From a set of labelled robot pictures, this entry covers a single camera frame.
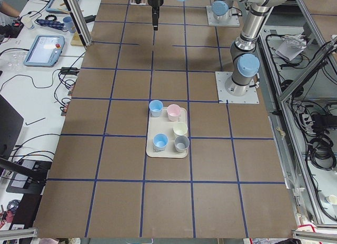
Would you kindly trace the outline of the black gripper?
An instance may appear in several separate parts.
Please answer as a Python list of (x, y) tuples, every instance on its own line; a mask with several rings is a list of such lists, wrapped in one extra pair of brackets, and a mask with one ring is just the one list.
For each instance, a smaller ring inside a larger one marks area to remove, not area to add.
[(152, 25), (153, 30), (158, 30), (158, 22), (160, 18), (160, 6), (163, 5), (164, 0), (147, 0), (148, 4), (152, 6)]

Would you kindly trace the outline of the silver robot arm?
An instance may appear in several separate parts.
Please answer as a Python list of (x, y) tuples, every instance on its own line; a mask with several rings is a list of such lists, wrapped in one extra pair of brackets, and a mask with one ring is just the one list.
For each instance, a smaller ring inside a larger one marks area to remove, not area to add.
[(233, 96), (243, 96), (248, 91), (252, 78), (258, 73), (260, 62), (252, 54), (256, 47), (256, 40), (264, 26), (270, 11), (287, 0), (230, 0), (238, 2), (250, 2), (250, 10), (247, 14), (240, 36), (233, 42), (230, 52), (234, 65), (231, 78), (225, 82), (226, 91)]
[(242, 16), (242, 11), (234, 7), (232, 0), (214, 0), (211, 10), (218, 21), (229, 20), (232, 16)]

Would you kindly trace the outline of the silver base plate arm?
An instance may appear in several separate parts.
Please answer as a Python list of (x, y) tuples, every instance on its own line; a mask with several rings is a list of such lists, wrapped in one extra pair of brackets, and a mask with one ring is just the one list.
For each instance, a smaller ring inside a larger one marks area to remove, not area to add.
[(219, 103), (224, 104), (259, 104), (254, 78), (250, 84), (239, 86), (232, 80), (232, 72), (215, 72)]
[(222, 16), (217, 16), (213, 13), (211, 6), (206, 7), (207, 20), (209, 26), (223, 26), (223, 27), (239, 27), (239, 11), (235, 8), (230, 8), (229, 11)]

